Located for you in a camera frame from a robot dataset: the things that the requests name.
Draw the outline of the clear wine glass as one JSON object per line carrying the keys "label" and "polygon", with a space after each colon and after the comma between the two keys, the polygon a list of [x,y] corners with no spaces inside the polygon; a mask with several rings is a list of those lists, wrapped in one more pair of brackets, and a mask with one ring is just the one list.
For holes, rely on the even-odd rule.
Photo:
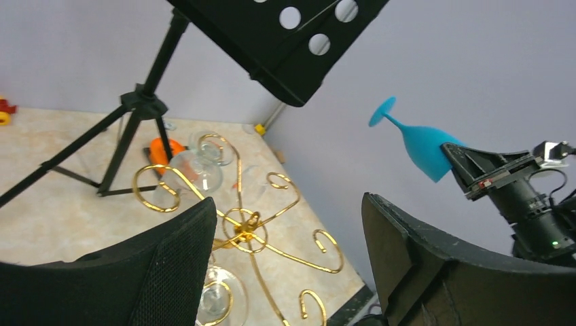
{"label": "clear wine glass", "polygon": [[[222,140],[222,136],[212,130],[192,133],[188,149],[175,154],[168,163],[179,170],[199,192],[207,197],[216,192],[223,183],[222,166],[229,165],[234,159],[231,145]],[[199,201],[186,183],[172,171],[166,171],[160,181],[176,191],[181,199],[181,207],[192,206]],[[153,194],[153,203],[170,206],[174,198],[165,189],[158,186]]]}
{"label": "clear wine glass", "polygon": [[267,171],[260,165],[250,165],[242,171],[242,205],[256,204],[262,198],[269,183]]}
{"label": "clear wine glass", "polygon": [[196,325],[242,326],[249,312],[244,283],[235,273],[217,265],[206,271]]}

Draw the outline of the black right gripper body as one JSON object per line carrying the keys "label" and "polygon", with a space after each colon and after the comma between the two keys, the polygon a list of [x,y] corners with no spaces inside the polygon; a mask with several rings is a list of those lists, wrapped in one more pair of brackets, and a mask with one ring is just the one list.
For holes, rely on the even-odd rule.
{"label": "black right gripper body", "polygon": [[458,184],[466,199],[472,201],[539,169],[536,158],[528,151],[458,153]]}

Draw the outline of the blue plastic wine glass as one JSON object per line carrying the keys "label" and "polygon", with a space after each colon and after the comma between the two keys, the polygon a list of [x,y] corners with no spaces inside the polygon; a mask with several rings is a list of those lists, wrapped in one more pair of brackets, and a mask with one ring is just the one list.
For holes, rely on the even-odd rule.
{"label": "blue plastic wine glass", "polygon": [[404,147],[412,163],[432,182],[437,183],[452,169],[442,151],[444,143],[463,146],[464,143],[451,134],[431,126],[412,126],[401,123],[391,115],[395,105],[394,96],[386,99],[372,114],[368,126],[377,126],[382,120],[388,120],[398,128]]}

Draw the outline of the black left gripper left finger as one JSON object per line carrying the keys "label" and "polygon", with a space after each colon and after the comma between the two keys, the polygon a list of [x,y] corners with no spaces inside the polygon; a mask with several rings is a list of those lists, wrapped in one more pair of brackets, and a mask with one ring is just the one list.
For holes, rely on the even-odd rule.
{"label": "black left gripper left finger", "polygon": [[1,264],[2,325],[193,325],[217,213],[206,198],[72,262]]}

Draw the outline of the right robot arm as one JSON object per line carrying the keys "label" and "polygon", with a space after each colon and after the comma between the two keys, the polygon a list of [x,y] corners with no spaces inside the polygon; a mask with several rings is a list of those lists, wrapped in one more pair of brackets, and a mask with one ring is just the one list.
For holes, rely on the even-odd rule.
{"label": "right robot arm", "polygon": [[468,200],[489,197],[511,226],[514,257],[575,267],[575,203],[555,203],[530,179],[544,172],[529,151],[495,153],[454,143],[441,146]]}

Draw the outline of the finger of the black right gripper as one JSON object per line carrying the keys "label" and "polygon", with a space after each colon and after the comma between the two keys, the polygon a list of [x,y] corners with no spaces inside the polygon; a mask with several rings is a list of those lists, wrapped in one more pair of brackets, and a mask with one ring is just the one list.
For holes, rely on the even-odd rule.
{"label": "finger of the black right gripper", "polygon": [[536,158],[529,151],[495,153],[455,143],[444,143],[441,150],[466,194],[487,194],[536,171]]}

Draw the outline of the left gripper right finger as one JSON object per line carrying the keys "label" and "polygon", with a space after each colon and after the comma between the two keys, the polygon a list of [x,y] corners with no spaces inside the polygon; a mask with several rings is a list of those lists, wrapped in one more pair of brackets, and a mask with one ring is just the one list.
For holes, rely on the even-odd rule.
{"label": "left gripper right finger", "polygon": [[377,194],[361,204],[387,325],[574,325],[575,269],[502,255]]}

